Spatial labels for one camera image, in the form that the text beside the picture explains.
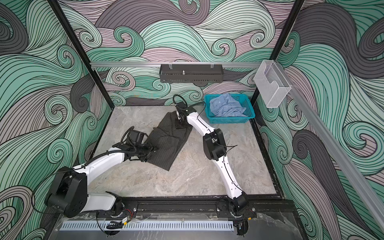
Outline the dark grey pinstripe shirt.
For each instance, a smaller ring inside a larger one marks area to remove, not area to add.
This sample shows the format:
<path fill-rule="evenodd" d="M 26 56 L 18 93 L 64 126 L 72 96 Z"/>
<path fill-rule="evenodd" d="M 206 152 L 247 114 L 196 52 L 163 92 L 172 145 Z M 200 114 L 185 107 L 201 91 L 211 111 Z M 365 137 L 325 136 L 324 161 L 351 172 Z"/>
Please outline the dark grey pinstripe shirt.
<path fill-rule="evenodd" d="M 187 142 L 193 129 L 191 125 L 177 128 L 179 119 L 177 112 L 168 112 L 159 125 L 153 128 L 146 143 L 155 150 L 147 157 L 147 162 L 169 171 L 178 154 Z"/>

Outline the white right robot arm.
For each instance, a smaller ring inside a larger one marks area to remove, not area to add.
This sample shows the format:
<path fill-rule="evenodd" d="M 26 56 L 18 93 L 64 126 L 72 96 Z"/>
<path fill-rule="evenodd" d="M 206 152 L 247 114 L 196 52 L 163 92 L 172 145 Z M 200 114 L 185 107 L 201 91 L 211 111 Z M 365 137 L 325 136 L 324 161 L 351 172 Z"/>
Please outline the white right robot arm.
<path fill-rule="evenodd" d="M 202 136 L 203 150 L 208 160 L 213 161 L 224 183 L 229 198 L 229 211 L 235 217 L 245 214 L 249 200 L 245 191 L 240 187 L 228 159 L 228 146 L 220 129 L 211 127 L 197 112 L 177 111 L 179 127 L 193 127 Z"/>

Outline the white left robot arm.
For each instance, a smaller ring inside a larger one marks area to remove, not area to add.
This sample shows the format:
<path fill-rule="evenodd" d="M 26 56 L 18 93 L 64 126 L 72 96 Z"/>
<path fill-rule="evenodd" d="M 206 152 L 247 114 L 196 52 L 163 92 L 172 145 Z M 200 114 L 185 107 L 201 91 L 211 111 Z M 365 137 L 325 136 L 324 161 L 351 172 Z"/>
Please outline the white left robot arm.
<path fill-rule="evenodd" d="M 123 198 L 111 192 L 95 194 L 88 190 L 98 176 L 127 160 L 147 162 L 157 150 L 151 144 L 136 146 L 117 143 L 108 151 L 73 168 L 62 167 L 56 173 L 45 197 L 45 205 L 73 218 L 80 213 L 102 211 L 118 218 L 123 214 Z"/>

